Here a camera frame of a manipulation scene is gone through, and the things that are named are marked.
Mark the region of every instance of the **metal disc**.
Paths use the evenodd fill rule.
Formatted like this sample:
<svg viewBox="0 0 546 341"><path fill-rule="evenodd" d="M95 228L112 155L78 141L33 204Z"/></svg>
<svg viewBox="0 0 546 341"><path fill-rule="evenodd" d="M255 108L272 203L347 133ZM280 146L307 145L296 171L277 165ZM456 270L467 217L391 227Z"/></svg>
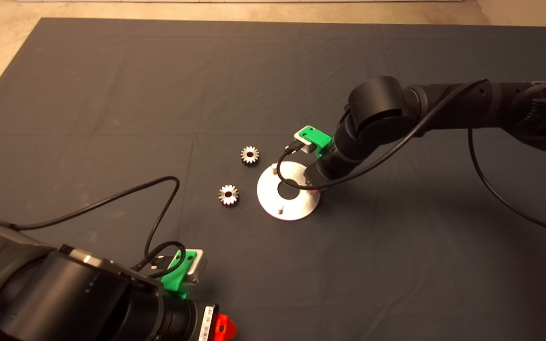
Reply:
<svg viewBox="0 0 546 341"><path fill-rule="evenodd" d="M319 203L319 192L301 189L294 199L283 198L277 190L281 179L277 176L276 168L277 163L274 163L265 169L258 179L256 194L260 205L268 214L281 220L298 220L310 215ZM286 179L292 179L299 185L307 184L304 175L306 167L302 164L286 161L282 162L280 169Z"/></svg>

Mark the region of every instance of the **spur gear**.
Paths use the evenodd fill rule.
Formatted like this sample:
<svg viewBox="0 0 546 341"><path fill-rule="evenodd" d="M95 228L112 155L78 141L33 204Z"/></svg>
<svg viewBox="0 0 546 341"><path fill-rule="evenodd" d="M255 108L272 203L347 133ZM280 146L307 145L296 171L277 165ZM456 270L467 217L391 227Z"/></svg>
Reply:
<svg viewBox="0 0 546 341"><path fill-rule="evenodd" d="M255 147L252 147L251 145L249 147L245 147L241 151L241 161L246 166L254 166L258 163L258 158L260 158L260 153L258 152L258 149Z"/></svg>
<svg viewBox="0 0 546 341"><path fill-rule="evenodd" d="M218 198L223 205L233 206L239 200L239 190L232 184L225 185L218 191Z"/></svg>

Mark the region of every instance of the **black cable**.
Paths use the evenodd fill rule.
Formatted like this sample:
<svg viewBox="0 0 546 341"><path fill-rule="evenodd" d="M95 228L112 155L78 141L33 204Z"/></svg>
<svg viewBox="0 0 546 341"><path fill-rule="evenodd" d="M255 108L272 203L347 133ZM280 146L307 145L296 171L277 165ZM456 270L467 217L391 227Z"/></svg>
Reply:
<svg viewBox="0 0 546 341"><path fill-rule="evenodd" d="M538 220L537 218L534 218L533 216L530 216L518 210L517 208L513 207L509 202L507 202L505 198L501 197L501 195L498 192L496 192L496 190L492 187L488 179L486 179L486 177L484 176L482 169L479 167L479 162L477 162L477 157L475 155L475 147L473 145L473 129L467 130L467 140L469 142L469 153L471 154L473 167L475 167L475 171L477 172L479 179L481 179L481 181L483 182L483 185L486 186L486 188L490 191L490 193L492 193L501 203L503 203L503 205L508 207L510 210L512 210L516 214L546 229L546 222L542 222L541 220Z"/></svg>
<svg viewBox="0 0 546 341"><path fill-rule="evenodd" d="M125 196L128 196L130 194L139 192L139 191L144 190L146 188L150 188L150 187L152 187L152 186L154 186L156 184L160 184L160 183L163 183L165 181L174 181L176 183L176 185L174 186L174 190L172 191L169 198L167 199L163 209L160 212L160 215L156 219L155 224L153 225L153 227L151 228L151 231L149 232L149 235L148 235L147 240L145 242L144 256L145 256L145 259L148 259L149 257L151 257L147 261L147 262L150 262L150 261L152 261L154 259L154 257L157 256L158 252L161 252L161 250L163 250L164 248L166 248L167 246L170 246L170 245L177 246L178 249L181 250L181 253L184 254L184 253L186 253L184 251L185 248L184 248L184 246L182 246L182 244L180 244L180 242L164 242L163 244L160 244L157 248L155 248L154 251L156 251L156 250L159 250L159 251L154 253L154 255L151 255L151 254L153 254L153 252L149 252L150 245L151 245L151 242L152 242L153 237L155 235L155 232L157 231L157 228L160 226L161 220L165 216L165 213L169 209L171 203L173 202L173 200L176 197L176 194L178 193L178 190L180 188L180 180L177 177L174 177L172 175L168 175L168 176L165 176L165 177L160 177L158 179L155 179L153 181L149 181L149 182L144 183L144 184L139 184L138 186L126 189L123 192L119 192L119 193L117 193L117 194L115 194L115 195L113 195L111 197L108 197L106 199L102 199L101 201L98 201L97 203L93 203L92 205L83 207L83 208L81 208L81 209L79 209L77 211L66 214L64 216L60 216L59 218L54 218L54 219L51 219L51 220L47 220L46 222L35 223L35 224L13 224L13 223L0 221L0 226L8 227L9 229L14 229L16 231L30 231L30 230L35 230L35 229L43 229L44 227L50 227L50 226L53 226L55 224L66 222L67 220L77 218L78 216L84 215L84 214L86 214L88 212L91 212L91 211L97 209L98 207L102 207L102 206L104 206L104 205L106 205L108 203L112 203L113 201L115 201L117 199L121 199L121 198L123 198ZM178 265L180 265L180 263L182 263L182 261L184 261L184 256L182 256L182 260L180 262L178 262Z"/></svg>
<svg viewBox="0 0 546 341"><path fill-rule="evenodd" d="M165 212L167 211L167 208L170 206L170 203L172 202L172 200L176 196L176 193L178 192L178 188L180 187L180 180L177 177L168 175L166 177L160 177L158 179L155 179L153 181L149 181L147 183L139 184L138 186L126 189L123 192L119 192L119 193L117 193L117 194L115 194L113 196L102 199L101 201L98 201L97 203L93 203L91 205L88 205L86 207L78 209L77 211L74 211L72 213L65 214L64 216L59 216L58 218L47 220L45 222L35 223L35 224L13 224L13 223L8 223L8 222L0 222L0 226L8 227L8 228L14 229L16 231L30 231L30 230L35 230L35 229L43 229L44 227L50 227L50 226L53 226L55 224L66 222L67 220L77 218L78 216L84 215L84 214L86 214L88 212L91 212L91 211L97 209L98 207L102 207L102 206L104 206L104 205L106 205L108 203L112 203L113 201L115 201L117 199L121 199L121 198L123 198L125 196L129 196L130 194L133 194L135 192L139 192L141 190L144 190L146 188L152 187L152 186L154 186L156 184L160 184L160 183L165 182L165 181L174 181L176 183L176 186L174 187L174 190L173 190L170 198L168 199L167 203L165 204L160 216L156 220L155 225L153 226L153 229L151 230L151 233L150 233L149 237L150 237L150 239L152 239L152 235L154 234L154 230L156 230L157 227L159 226L159 224L161 222L161 218L163 218Z"/></svg>
<svg viewBox="0 0 546 341"><path fill-rule="evenodd" d="M488 80L476 80L476 81L471 81L471 82L462 84L461 86L457 87L448 96L444 97L444 99L442 99L442 101L440 101L437 104L437 106L432 108L431 111L429 111L425 115L425 117L423 117L423 119L421 119L421 121L412 130L410 130L410 132L406 136L404 136L398 143L393 145L392 148L390 148L388 151L386 151L386 153L384 153L377 160L375 160L374 162L372 162L368 166L358 170L355 173L351 173L351 174L349 174L349 175L347 175L345 177L341 177L339 179L328 181L327 183L323 183L323 184L317 184L317 185L314 185L314 186L304 186L304 185L299 185L299 184L296 184L296 183L291 183L286 178L284 178L282 176L281 166L282 166L282 162L283 162L284 158L286 158L288 155L290 155L292 153L295 153L298 149L301 148L301 146L297 145L297 146L292 147L292 148L290 148L290 147L286 148L286 151L284 151L284 154L282 154L282 156L279 158L279 161L277 162L277 176L279 176L279 179L281 179L281 181L284 182L284 184L287 184L290 187L297 188L297 189L308 189L308 190L329 188L331 186L341 184L341 183L347 182L349 180L355 179L357 177L360 177L360 176L372 171L374 168L377 168L383 162L388 160L388 158L392 157L393 154L397 153L397 151L399 151L406 143L408 143L408 141L411 140L411 138L418 135L420 132L422 132L422 130L426 129L427 124L433 118L435 118L435 116L437 116L437 114L446 105L448 105L448 103L450 103L453 99L455 99L457 96L461 95L463 92L465 92L465 91L471 89L472 87L476 86L477 84L481 84L481 83L487 82L487 81Z"/></svg>
<svg viewBox="0 0 546 341"><path fill-rule="evenodd" d="M149 254L147 254L141 261L139 261L138 264L136 264L135 266L132 266L130 269L134 271L142 270L147 264L149 264L153 259L155 259L161 251L163 251L168 246L176 246L178 250L180 251L180 259L178 260L178 263L176 263L175 265L173 265L172 267L168 268L165 271L156 272L155 274L151 274L149 276L153 278L158 278L158 277L165 276L169 274L170 272L173 272L174 270L178 269L178 267L180 266L180 264L182 264L182 262L184 261L184 258L187 255L186 248L180 242L163 242L159 244L152 251L150 251Z"/></svg>

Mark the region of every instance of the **black robotic arm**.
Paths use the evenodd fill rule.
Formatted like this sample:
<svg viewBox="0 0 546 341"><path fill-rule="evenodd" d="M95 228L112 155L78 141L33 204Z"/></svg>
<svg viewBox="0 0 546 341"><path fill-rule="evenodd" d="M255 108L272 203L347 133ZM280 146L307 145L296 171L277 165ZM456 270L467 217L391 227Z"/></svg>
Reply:
<svg viewBox="0 0 546 341"><path fill-rule="evenodd" d="M546 151L546 82L480 80L403 89L395 78L382 76L357 86L345 109L331 142L305 170L312 187L325 189L346 177L379 146L404 138L425 119L416 136L433 129L500 127Z"/></svg>

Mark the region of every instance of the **cable connector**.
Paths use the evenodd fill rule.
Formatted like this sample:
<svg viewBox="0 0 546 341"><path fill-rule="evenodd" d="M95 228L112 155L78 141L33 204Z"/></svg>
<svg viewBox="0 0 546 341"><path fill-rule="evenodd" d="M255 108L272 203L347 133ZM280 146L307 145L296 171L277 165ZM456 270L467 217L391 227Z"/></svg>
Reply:
<svg viewBox="0 0 546 341"><path fill-rule="evenodd" d="M286 155L292 155L296 153L297 151L299 151L304 146L305 146L305 143L299 140L294 140L294 142L292 142L291 144L286 145L285 147Z"/></svg>

